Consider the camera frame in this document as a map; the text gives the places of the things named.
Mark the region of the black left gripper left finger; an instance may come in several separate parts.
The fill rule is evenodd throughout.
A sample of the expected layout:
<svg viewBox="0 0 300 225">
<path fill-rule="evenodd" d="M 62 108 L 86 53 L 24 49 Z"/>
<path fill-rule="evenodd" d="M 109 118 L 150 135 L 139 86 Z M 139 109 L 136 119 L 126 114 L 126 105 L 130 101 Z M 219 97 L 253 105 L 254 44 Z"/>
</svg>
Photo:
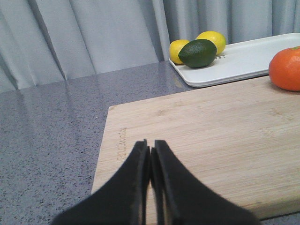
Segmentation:
<svg viewBox="0 0 300 225">
<path fill-rule="evenodd" d="M 118 171 L 94 194 L 54 218 L 53 225 L 144 225 L 150 149 L 137 141 Z"/>
</svg>

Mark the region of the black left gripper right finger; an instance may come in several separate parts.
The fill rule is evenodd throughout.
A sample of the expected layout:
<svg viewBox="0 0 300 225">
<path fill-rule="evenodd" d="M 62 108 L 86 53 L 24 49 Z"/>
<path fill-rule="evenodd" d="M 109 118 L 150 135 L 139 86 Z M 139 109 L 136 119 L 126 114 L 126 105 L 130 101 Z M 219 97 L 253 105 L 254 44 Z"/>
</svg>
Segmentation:
<svg viewBox="0 0 300 225">
<path fill-rule="evenodd" d="M 156 140 L 151 149 L 151 184 L 159 225 L 260 224 L 253 213 L 201 183 L 164 140 Z"/>
</svg>

